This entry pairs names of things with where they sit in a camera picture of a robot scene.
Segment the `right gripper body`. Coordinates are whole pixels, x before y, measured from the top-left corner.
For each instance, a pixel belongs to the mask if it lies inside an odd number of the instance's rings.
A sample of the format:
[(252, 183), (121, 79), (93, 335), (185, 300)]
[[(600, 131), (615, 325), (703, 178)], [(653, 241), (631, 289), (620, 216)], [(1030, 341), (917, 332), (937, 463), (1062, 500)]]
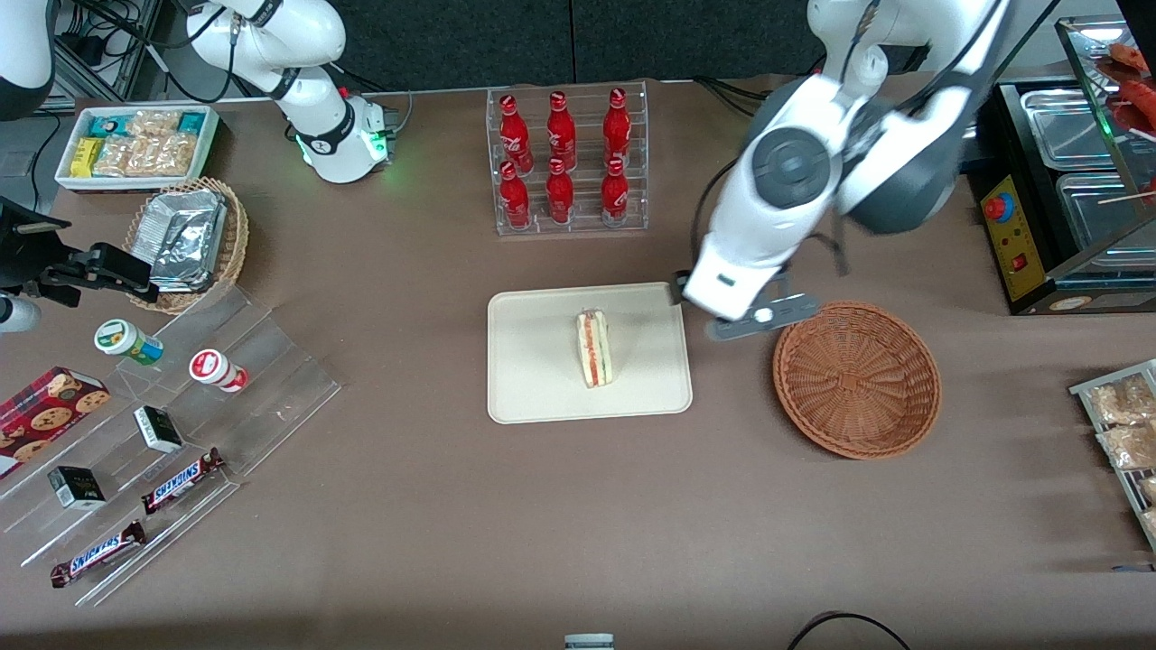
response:
[(50, 266), (69, 259), (71, 248), (62, 245), (57, 232), (71, 222), (45, 217), (10, 200), (1, 206), (1, 288), (20, 291)]

